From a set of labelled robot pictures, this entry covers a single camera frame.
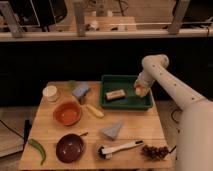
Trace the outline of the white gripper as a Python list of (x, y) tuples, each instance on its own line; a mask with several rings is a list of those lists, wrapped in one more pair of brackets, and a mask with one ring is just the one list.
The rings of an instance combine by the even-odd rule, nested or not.
[(152, 85), (153, 85), (153, 78), (146, 71), (142, 71), (138, 75), (138, 78), (136, 79), (134, 83), (134, 88), (141, 87), (141, 90), (142, 90), (142, 94), (137, 96), (140, 96), (140, 97), (146, 96), (148, 92), (150, 91), (150, 88)]

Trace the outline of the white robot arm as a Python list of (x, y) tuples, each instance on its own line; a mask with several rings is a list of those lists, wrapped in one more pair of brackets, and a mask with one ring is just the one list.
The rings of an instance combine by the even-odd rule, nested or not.
[(170, 74), (168, 65), (164, 54), (144, 57), (136, 94), (145, 96), (157, 81), (182, 109), (175, 171), (213, 171), (213, 102)]

